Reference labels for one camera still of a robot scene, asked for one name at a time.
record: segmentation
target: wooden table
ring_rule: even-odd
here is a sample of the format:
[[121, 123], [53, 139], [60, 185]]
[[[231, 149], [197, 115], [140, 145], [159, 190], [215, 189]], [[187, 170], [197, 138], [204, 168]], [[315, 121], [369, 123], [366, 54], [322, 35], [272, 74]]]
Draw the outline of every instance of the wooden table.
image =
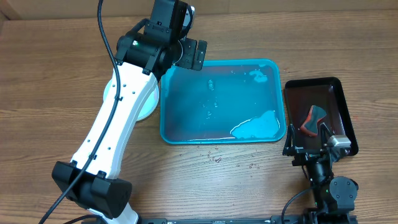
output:
[[[104, 19], [113, 49], [140, 19]], [[207, 59], [272, 59], [282, 86], [338, 77], [360, 150], [333, 171], [359, 184], [360, 223], [397, 223], [397, 28], [398, 11], [232, 14], [198, 16], [190, 37], [208, 41]], [[53, 166], [69, 161], [85, 139], [112, 67], [96, 19], [8, 21], [0, 38], [0, 223], [37, 223], [60, 195]], [[137, 123], [120, 178], [133, 184], [130, 203], [144, 218], [278, 215], [308, 187], [282, 156], [284, 140], [171, 146], [159, 135], [158, 107]], [[287, 213], [312, 203], [300, 198]], [[65, 200], [48, 223], [86, 213]]]

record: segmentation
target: red object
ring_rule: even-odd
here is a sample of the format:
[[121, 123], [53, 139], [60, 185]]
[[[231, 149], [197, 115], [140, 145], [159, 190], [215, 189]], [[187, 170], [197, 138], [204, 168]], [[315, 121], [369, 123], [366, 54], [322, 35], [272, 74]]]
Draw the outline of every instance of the red object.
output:
[[300, 130], [313, 137], [318, 136], [318, 122], [326, 116], [326, 112], [315, 105], [312, 105], [307, 118], [305, 119], [303, 125], [301, 125]]

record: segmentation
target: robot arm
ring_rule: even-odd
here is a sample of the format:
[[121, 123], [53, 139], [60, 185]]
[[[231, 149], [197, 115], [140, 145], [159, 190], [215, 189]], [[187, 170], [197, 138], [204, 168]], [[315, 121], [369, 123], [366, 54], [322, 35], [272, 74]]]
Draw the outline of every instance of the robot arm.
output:
[[62, 192], [75, 180], [66, 198], [101, 215], [106, 223], [136, 223], [138, 214], [128, 201], [131, 183], [118, 179], [124, 150], [144, 103], [161, 76], [172, 66], [201, 70], [207, 43], [188, 39], [195, 8], [179, 0], [155, 0], [150, 19], [143, 19], [118, 41], [114, 58], [121, 90], [113, 119], [93, 160], [89, 159], [113, 108], [116, 75], [109, 93], [79, 150], [70, 163], [57, 162], [52, 177]]
[[[101, 146], [86, 170], [94, 175], [100, 171], [104, 172], [106, 179], [118, 178], [124, 149], [137, 121], [138, 114], [157, 85], [155, 75], [153, 73], [150, 75], [143, 74], [143, 69], [138, 66], [123, 63], [118, 65], [118, 68], [122, 86], [120, 92], [121, 100], [118, 103], [112, 123], [101, 142]], [[106, 119], [112, 109], [116, 93], [115, 86], [116, 77], [113, 74], [111, 88], [95, 119], [94, 125], [79, 150], [71, 159], [71, 162], [76, 162], [76, 168], [78, 169], [81, 169], [86, 163], [94, 144], [105, 126]]]

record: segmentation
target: blue tray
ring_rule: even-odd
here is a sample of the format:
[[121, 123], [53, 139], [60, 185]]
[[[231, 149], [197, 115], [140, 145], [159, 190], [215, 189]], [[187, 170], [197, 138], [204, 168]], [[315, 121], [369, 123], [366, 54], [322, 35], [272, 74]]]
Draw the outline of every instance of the blue tray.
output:
[[279, 69], [267, 59], [205, 61], [162, 77], [160, 135], [170, 144], [272, 142], [286, 132]]

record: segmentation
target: water droplet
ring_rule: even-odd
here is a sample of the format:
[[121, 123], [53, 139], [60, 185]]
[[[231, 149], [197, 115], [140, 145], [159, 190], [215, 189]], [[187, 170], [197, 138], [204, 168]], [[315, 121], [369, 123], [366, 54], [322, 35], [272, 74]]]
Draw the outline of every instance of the water droplet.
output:
[[214, 90], [214, 83], [212, 80], [209, 80], [208, 82], [209, 90]]

